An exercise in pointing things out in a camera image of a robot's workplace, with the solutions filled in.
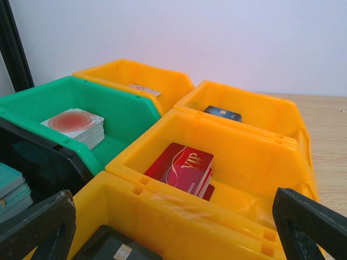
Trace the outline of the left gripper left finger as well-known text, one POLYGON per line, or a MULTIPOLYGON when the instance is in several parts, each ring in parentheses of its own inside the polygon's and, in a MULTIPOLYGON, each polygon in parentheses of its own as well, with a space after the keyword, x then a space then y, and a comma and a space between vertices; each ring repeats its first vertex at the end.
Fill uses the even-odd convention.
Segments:
POLYGON ((76 207, 63 190, 1 223, 1 259, 67 259, 76 230, 76 207))

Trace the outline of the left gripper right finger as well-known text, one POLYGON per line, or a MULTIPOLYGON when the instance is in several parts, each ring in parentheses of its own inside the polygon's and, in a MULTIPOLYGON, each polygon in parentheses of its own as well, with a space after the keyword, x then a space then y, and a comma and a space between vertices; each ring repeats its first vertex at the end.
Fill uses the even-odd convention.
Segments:
POLYGON ((296 192, 278 188, 272 215, 287 259, 346 259, 346 217, 296 192))

